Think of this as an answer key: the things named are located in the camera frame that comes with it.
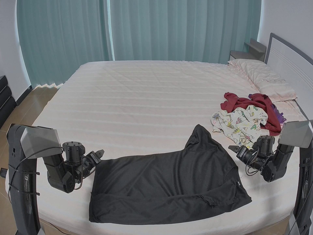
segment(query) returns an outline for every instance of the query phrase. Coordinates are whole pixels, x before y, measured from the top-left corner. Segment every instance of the gray headboard frame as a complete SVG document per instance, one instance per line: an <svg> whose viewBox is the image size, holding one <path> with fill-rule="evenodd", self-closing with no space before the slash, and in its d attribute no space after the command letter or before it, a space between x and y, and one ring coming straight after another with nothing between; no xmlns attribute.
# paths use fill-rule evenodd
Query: gray headboard frame
<svg viewBox="0 0 313 235"><path fill-rule="evenodd" d="M305 54L302 50L298 49L297 47L295 47L294 45L292 45L291 43L289 43L288 41L284 40L283 38L277 36L274 33L271 33L269 36L269 42L268 42L268 48L267 48L267 53L266 53L266 58L265 58L265 62L267 64L268 61L268 57L270 54L270 49L271 49L271 44L272 44L272 39L275 38L278 41L280 41L281 43L283 43L284 45L288 46L290 49L292 49L293 51L295 51L296 53L298 53L301 57L303 57L305 60L307 60L310 64L313 65L313 59L311 57L309 57L307 54ZM299 106L299 104L296 102L296 104L298 105L298 107L300 108L300 111L302 112L302 114L306 117L306 119L308 119L308 117L306 116L306 114L304 113L304 111L301 109L301 107Z"/></svg>

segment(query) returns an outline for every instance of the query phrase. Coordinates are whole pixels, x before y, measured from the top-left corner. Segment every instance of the red garment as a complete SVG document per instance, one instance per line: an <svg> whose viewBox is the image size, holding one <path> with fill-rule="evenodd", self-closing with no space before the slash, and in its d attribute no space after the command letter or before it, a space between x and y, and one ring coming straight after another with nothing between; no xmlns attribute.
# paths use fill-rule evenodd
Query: red garment
<svg viewBox="0 0 313 235"><path fill-rule="evenodd" d="M228 100L221 104L221 109L226 110L228 113L234 111L236 108L241 107L246 109L249 105L262 108L268 115L268 120L265 126L261 126L262 129L269 130L271 136L279 135L281 132L280 123L274 110L272 109L272 101L267 95L255 93L249 98L238 97L234 93L227 92L224 97Z"/></svg>

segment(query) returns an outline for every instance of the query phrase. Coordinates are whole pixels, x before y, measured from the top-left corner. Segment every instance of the white wall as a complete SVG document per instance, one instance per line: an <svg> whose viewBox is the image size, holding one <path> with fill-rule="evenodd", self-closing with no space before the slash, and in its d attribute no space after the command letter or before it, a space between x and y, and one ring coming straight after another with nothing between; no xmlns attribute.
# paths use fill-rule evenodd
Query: white wall
<svg viewBox="0 0 313 235"><path fill-rule="evenodd" d="M273 32L313 58L313 0L262 0L258 41Z"/></svg>
<svg viewBox="0 0 313 235"><path fill-rule="evenodd" d="M15 100L30 86L18 40L16 0L0 0L0 73Z"/></svg>

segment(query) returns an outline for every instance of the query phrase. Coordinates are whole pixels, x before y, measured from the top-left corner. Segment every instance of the pile of clothes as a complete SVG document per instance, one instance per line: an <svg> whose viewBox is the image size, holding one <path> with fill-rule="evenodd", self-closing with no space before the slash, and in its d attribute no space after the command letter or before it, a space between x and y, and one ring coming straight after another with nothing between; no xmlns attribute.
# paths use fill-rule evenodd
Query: pile of clothes
<svg viewBox="0 0 313 235"><path fill-rule="evenodd" d="M224 97L222 110L214 112L211 117L214 132L222 132L247 148L251 148L261 135L261 129L269 130L271 136L280 134L286 119L267 95L255 93L244 98L227 92Z"/></svg>

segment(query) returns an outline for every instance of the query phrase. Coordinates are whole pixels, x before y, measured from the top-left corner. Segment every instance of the black t-shirt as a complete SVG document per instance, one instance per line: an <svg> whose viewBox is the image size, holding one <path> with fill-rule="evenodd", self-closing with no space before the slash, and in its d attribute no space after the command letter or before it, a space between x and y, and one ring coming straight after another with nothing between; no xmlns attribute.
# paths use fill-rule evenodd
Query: black t-shirt
<svg viewBox="0 0 313 235"><path fill-rule="evenodd" d="M182 223L231 212L250 202L235 162L198 124L181 151L102 160L96 167L89 220Z"/></svg>

